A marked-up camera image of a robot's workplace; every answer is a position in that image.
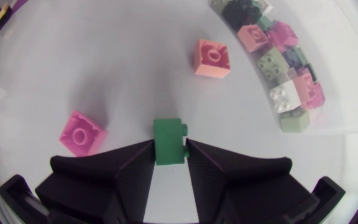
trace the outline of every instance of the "pink lego brick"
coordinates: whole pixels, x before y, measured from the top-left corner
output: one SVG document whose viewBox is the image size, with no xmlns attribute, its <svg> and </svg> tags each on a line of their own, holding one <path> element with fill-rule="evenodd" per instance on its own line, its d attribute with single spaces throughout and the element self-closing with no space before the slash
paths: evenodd
<svg viewBox="0 0 358 224">
<path fill-rule="evenodd" d="M 248 52 L 255 52 L 269 43 L 268 38 L 258 25 L 243 26 L 237 35 Z"/>
<path fill-rule="evenodd" d="M 196 75 L 224 78 L 231 71 L 227 46 L 200 39 L 194 50 Z"/>
<path fill-rule="evenodd" d="M 270 43 L 267 44 L 268 48 L 271 49 L 272 47 L 276 47 L 280 51 L 280 53 L 285 52 L 284 43 L 281 41 L 280 37 L 276 32 L 270 30 L 266 33 L 266 37 L 270 41 Z"/>
<path fill-rule="evenodd" d="M 108 132 L 79 111 L 74 110 L 59 141 L 76 157 L 97 153 Z"/>
<path fill-rule="evenodd" d="M 298 37 L 293 32 L 290 25 L 277 21 L 273 25 L 273 30 L 278 34 L 284 45 L 294 47 L 298 44 Z"/>
<path fill-rule="evenodd" d="M 324 105 L 326 101 L 326 97 L 324 96 L 323 89 L 321 88 L 320 82 L 316 82 L 314 84 L 314 92 L 315 97 L 311 99 L 309 102 L 302 103 L 301 107 L 306 110 L 312 110 L 316 108 L 320 108 Z"/>
<path fill-rule="evenodd" d="M 307 103 L 316 96 L 314 91 L 313 79 L 310 73 L 306 73 L 293 79 L 299 99 L 302 103 Z"/>
</svg>

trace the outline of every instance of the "sage green lego brick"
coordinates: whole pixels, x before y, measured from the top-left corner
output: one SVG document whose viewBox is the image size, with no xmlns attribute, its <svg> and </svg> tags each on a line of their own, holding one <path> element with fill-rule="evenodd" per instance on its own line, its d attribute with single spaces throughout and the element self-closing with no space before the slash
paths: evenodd
<svg viewBox="0 0 358 224">
<path fill-rule="evenodd" d="M 285 112 L 280 117 L 280 125 L 284 133 L 301 133 L 309 124 L 309 111 L 301 108 Z"/>
<path fill-rule="evenodd" d="M 308 60 L 306 59 L 302 49 L 300 47 L 294 47 L 293 51 L 296 53 L 296 56 L 298 56 L 299 61 L 303 66 L 308 64 Z"/>
<path fill-rule="evenodd" d="M 270 81 L 276 79 L 281 73 L 286 72 L 290 68 L 284 56 L 276 47 L 273 47 L 263 55 L 257 61 L 257 65 Z"/>
<path fill-rule="evenodd" d="M 257 22 L 256 24 L 259 26 L 259 28 L 261 30 L 263 30 L 264 32 L 267 32 L 271 27 L 272 27 L 272 21 L 270 21 L 270 19 L 268 19 L 268 17 L 266 16 L 262 16 Z"/>
<path fill-rule="evenodd" d="M 181 119 L 155 119 L 154 144 L 157 166 L 184 164 L 186 149 L 183 136 L 187 136 L 187 125 Z"/>
</svg>

